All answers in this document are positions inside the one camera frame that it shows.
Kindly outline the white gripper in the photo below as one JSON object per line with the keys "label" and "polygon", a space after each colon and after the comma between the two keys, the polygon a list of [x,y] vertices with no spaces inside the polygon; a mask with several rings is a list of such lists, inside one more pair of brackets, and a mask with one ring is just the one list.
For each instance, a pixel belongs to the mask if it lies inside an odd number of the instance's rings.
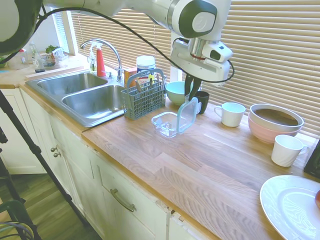
{"label": "white gripper", "polygon": [[192,38],[186,43],[176,40],[171,60],[187,74],[184,96],[189,96],[189,100],[196,95],[202,81],[219,86],[230,79],[230,49],[221,41]]}

